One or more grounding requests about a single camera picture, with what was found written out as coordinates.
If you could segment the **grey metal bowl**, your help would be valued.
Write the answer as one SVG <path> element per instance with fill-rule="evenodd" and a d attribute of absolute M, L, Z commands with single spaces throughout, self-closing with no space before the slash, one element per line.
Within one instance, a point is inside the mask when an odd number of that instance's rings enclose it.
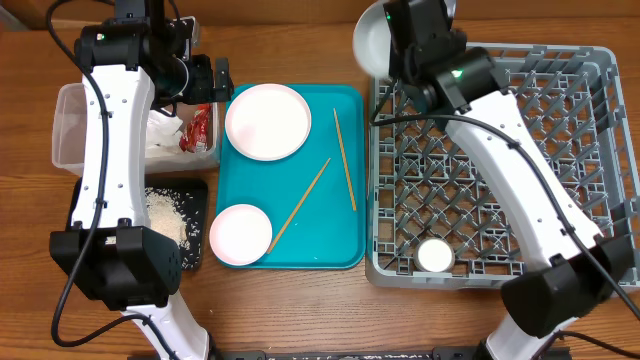
<path fill-rule="evenodd" d="M 456 0 L 376 1 L 359 18 L 353 32 L 353 52 L 360 68 L 371 77 L 393 75 L 412 44 L 445 36 L 457 7 Z"/>

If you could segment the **large white plate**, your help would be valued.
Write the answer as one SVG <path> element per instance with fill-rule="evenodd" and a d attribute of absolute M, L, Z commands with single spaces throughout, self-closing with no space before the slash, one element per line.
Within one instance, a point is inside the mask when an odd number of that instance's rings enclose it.
<path fill-rule="evenodd" d="M 231 145 L 257 161 L 277 161 L 294 154 L 306 142 L 311 128 L 306 100 L 281 84 L 249 87 L 231 101 L 225 117 Z"/>

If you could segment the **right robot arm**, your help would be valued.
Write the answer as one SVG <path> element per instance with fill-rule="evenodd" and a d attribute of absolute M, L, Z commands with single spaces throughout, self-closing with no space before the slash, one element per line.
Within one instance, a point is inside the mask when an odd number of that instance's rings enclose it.
<path fill-rule="evenodd" d="M 632 266 L 631 243 L 607 238 L 568 195 L 527 130 L 505 73 L 469 47 L 444 1 L 390 1 L 389 73 L 415 107 L 471 159 L 499 202 L 526 270 L 503 284 L 507 314 L 479 359 L 538 359 L 612 295 Z"/>

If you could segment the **red snack wrapper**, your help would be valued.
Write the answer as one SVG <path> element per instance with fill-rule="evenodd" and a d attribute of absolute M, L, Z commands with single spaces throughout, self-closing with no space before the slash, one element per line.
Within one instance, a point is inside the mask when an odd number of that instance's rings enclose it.
<path fill-rule="evenodd" d="M 212 110 L 211 104 L 201 104 L 197 107 L 179 141 L 179 146 L 184 152 L 201 153 L 207 150 Z"/>

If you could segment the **rice leftovers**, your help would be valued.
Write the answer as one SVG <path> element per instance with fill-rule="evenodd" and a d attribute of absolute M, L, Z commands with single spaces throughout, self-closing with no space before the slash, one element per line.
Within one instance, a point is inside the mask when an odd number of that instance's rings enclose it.
<path fill-rule="evenodd" d="M 188 224 L 190 218 L 186 205 L 191 196 L 186 194 L 186 198 L 183 198 L 183 194 L 175 189 L 148 187 L 143 199 L 145 211 L 142 210 L 141 200 L 137 204 L 135 201 L 123 206 L 116 204 L 112 210 L 109 210 L 110 203 L 105 201 L 102 215 L 106 219 L 101 219 L 99 225 L 103 228 L 111 227 L 121 218 L 130 219 L 132 222 L 142 221 L 146 213 L 153 231 L 173 240 L 181 250 L 190 250 L 189 236 L 198 234 L 195 226 Z"/>

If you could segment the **white napkin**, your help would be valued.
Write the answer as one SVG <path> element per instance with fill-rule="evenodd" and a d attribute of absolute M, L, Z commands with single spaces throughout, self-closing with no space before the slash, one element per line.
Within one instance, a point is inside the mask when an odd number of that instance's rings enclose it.
<path fill-rule="evenodd" d="M 180 154 L 179 142 L 183 135 L 183 121 L 179 117 L 168 117 L 151 110 L 147 120 L 145 157 L 156 158 Z"/>

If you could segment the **small white plate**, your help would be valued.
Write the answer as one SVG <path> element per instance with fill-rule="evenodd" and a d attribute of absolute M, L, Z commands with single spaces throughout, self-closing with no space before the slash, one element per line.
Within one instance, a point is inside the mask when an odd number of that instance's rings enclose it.
<path fill-rule="evenodd" d="M 260 208 L 237 204 L 215 217 L 209 231 L 209 243 L 220 261 L 230 266 L 245 266 L 266 254 L 272 235 L 271 221 Z"/>

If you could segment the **white cup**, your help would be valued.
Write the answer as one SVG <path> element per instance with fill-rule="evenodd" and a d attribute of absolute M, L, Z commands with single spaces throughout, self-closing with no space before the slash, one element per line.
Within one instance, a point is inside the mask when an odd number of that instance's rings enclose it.
<path fill-rule="evenodd" d="M 446 241 L 430 238 L 417 245 L 413 259 L 422 271 L 448 272 L 455 263 L 455 253 Z"/>

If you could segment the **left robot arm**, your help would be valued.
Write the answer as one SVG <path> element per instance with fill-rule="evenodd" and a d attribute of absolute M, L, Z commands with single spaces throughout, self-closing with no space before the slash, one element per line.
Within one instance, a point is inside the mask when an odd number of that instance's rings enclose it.
<path fill-rule="evenodd" d="M 101 301 L 119 323 L 135 323 L 159 358 L 217 359 L 212 335 L 180 294 L 178 245 L 150 225 L 145 141 L 153 110 L 227 102 L 229 63 L 194 54 L 195 20 L 167 17 L 165 1 L 113 8 L 64 50 L 85 91 L 84 165 L 69 225 L 51 234 L 50 255 L 67 289 Z"/>

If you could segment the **wooden chopstick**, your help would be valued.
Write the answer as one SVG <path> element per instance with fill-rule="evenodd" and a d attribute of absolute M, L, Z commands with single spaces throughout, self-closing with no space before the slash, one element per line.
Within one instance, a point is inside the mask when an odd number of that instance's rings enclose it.
<path fill-rule="evenodd" d="M 272 241 L 270 247 L 267 250 L 267 254 L 271 254 L 271 252 L 273 251 L 273 249 L 276 247 L 276 245 L 278 244 L 278 242 L 280 241 L 280 239 L 282 238 L 282 236 L 284 235 L 285 231 L 287 230 L 287 228 L 289 227 L 289 225 L 291 224 L 291 222 L 293 221 L 293 219 L 295 218 L 295 216 L 297 215 L 297 213 L 299 212 L 300 208 L 302 207 L 302 205 L 305 203 L 305 201 L 307 200 L 307 198 L 309 197 L 310 193 L 312 192 L 312 190 L 315 188 L 316 184 L 318 183 L 319 179 L 321 178 L 321 176 L 323 175 L 323 173 L 325 172 L 326 168 L 328 167 L 329 163 L 331 162 L 331 158 L 328 158 L 326 160 L 326 162 L 324 163 L 324 165 L 322 166 L 322 168 L 318 171 L 318 173 L 316 174 L 316 176 L 314 177 L 314 179 L 312 180 L 312 182 L 309 184 L 309 186 L 307 187 L 307 189 L 305 190 L 303 196 L 300 198 L 300 200 L 297 202 L 295 208 L 293 209 L 293 211 L 290 213 L 290 215 L 288 216 L 288 218 L 286 219 L 286 221 L 284 222 L 284 224 L 282 225 L 282 227 L 280 228 L 280 230 L 278 231 L 278 233 L 276 234 L 274 240 Z"/>
<path fill-rule="evenodd" d="M 335 121 L 335 126 L 336 126 L 336 133 L 337 133 L 337 137 L 338 137 L 339 148 L 340 148 L 343 167 L 344 167 L 344 172 L 345 172 L 345 179 L 346 179 L 347 188 L 348 188 L 349 196 L 350 196 L 350 200 L 351 200 L 351 206 L 352 206 L 352 210 L 354 212 L 356 212 L 357 211 L 357 203 L 356 203 L 355 194 L 354 194 L 354 190 L 353 190 L 353 185 L 352 185 L 352 180 L 351 180 L 348 160 L 347 160 L 347 156 L 346 156 L 346 151 L 345 151 L 345 147 L 344 147 L 341 127 L 340 127 L 339 118 L 338 118 L 338 114 L 337 114 L 336 108 L 333 108 L 333 114 L 334 114 L 334 121 Z"/>

